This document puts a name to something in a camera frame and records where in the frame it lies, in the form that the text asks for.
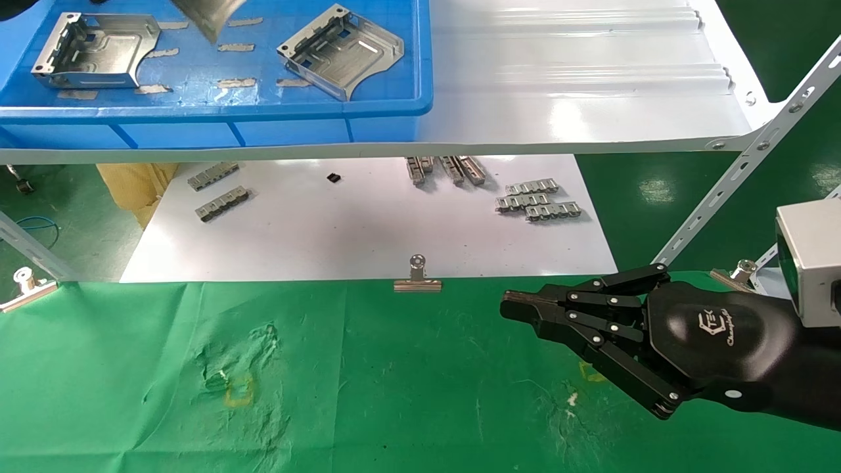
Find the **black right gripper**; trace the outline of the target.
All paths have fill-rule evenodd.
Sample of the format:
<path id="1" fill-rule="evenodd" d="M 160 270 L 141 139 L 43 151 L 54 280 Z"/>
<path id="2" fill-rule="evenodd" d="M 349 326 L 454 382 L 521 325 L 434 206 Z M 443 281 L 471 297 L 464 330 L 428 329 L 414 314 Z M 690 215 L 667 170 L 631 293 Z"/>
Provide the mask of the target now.
<path id="1" fill-rule="evenodd" d="M 648 339 L 639 315 L 583 309 L 639 309 L 647 294 Z M 661 420 L 687 398 L 839 429 L 839 328 L 803 326 L 790 300 L 670 282 L 668 266 L 654 263 L 574 286 L 509 290 L 503 302 L 549 305 L 505 307 L 503 317 L 570 348 Z"/>

